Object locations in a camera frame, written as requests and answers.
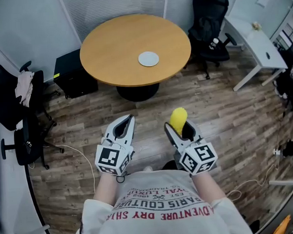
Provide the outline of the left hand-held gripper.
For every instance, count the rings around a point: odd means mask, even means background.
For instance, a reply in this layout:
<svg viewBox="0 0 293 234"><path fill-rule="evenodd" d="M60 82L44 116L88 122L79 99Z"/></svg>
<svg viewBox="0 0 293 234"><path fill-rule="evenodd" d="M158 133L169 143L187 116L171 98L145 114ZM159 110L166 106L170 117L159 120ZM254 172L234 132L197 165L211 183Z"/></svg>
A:
<svg viewBox="0 0 293 234"><path fill-rule="evenodd" d="M132 142L134 124L135 117L129 114L119 117L108 125L105 131L106 138L102 138L101 144L96 149L95 165L100 172L117 177L125 176L125 170L134 153L133 147L127 145ZM124 138L125 144L109 140L109 137Z"/></svg>

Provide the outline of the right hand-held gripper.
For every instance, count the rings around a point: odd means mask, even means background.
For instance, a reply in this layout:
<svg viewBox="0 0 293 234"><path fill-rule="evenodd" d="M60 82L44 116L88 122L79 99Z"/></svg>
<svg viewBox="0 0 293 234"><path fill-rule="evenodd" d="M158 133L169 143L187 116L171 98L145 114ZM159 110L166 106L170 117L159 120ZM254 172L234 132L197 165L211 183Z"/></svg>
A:
<svg viewBox="0 0 293 234"><path fill-rule="evenodd" d="M202 139L200 129L190 119L187 119L186 127L187 138L196 141L189 146L188 140L183 140L168 122L164 124L169 141L177 149L173 156L177 168L189 172L192 176L215 169L218 155L212 143Z"/></svg>

